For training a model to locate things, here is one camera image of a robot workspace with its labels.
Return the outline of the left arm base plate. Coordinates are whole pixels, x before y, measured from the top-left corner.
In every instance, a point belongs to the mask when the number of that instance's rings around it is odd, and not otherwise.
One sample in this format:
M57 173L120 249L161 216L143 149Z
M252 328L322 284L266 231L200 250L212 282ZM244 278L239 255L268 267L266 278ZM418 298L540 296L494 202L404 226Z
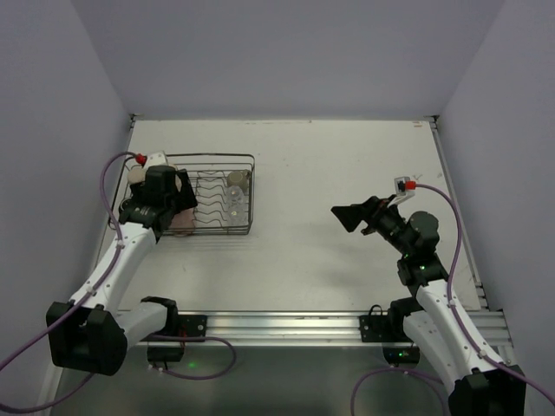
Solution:
M206 315L179 314L174 334L190 342L202 342L206 337L207 321Z

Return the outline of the pink ceramic mug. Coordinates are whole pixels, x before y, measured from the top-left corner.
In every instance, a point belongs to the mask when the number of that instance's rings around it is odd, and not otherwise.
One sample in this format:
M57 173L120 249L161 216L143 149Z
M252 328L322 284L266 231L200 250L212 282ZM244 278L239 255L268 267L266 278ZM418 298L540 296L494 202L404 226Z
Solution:
M194 209L187 209L173 217L172 223L168 231L178 236L189 236L194 233L196 228L196 219Z

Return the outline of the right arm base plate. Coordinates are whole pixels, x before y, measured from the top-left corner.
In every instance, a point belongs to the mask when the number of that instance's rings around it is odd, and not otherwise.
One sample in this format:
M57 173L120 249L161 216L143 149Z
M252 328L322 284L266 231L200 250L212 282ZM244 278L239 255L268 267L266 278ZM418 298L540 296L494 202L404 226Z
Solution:
M393 326L388 313L379 304L372 305L367 313L359 315L358 321L362 342L410 342L402 331Z

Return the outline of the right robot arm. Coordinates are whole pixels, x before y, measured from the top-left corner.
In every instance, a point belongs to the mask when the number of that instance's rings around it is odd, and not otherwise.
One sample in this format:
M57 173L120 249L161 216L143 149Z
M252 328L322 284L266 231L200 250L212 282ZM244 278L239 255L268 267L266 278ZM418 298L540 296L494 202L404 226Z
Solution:
M506 366L448 287L436 253L438 219L425 211L405 219L391 198L376 196L331 211L346 231L365 223L362 234L377 233L400 252L398 276L410 296L390 304L390 327L402 331L432 365L447 390L449 412L524 414L526 384L519 367Z

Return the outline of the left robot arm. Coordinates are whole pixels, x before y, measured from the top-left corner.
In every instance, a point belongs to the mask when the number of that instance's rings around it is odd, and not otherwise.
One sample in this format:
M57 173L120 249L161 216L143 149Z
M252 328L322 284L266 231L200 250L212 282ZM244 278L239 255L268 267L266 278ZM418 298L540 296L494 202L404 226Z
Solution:
M150 335L175 335L174 300L147 296L127 313L118 307L147 254L173 218L198 204L185 169L158 165L131 186L117 219L116 235L86 282L67 302L53 302L46 313L53 363L92 374L113 375L127 351Z

